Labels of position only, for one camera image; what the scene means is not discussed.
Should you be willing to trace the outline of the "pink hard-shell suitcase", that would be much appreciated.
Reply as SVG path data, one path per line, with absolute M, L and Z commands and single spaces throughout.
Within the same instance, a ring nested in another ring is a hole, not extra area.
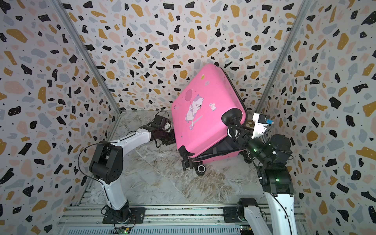
M 235 143 L 229 125 L 245 128 L 247 112 L 226 72 L 213 64 L 205 65 L 171 107 L 177 150 L 184 170 L 198 176 L 206 164 L 242 155 L 247 151 Z

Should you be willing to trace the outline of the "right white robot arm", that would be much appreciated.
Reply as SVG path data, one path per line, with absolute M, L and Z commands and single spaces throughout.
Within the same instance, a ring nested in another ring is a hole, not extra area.
M 236 146 L 246 150 L 248 162 L 259 162 L 256 170 L 270 209 L 272 228 L 268 227 L 260 208 L 251 199 L 238 202 L 238 216 L 248 222 L 255 235 L 296 235 L 294 188 L 286 167 L 292 157 L 290 140 L 275 134 L 263 142 L 253 139 L 250 130 L 233 124 L 229 125 L 229 133 Z

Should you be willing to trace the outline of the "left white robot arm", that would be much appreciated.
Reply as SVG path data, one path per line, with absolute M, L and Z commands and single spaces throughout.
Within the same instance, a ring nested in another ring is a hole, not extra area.
M 130 131 L 117 140 L 101 141 L 96 145 L 89 171 L 102 186 L 107 199 L 106 217 L 114 224 L 128 223 L 134 218 L 119 180 L 123 172 L 123 158 L 130 151 L 151 141 L 160 140 L 166 146 L 174 144 L 175 135 L 171 127 L 172 122 L 168 116 L 156 114 L 151 122 L 136 131 Z

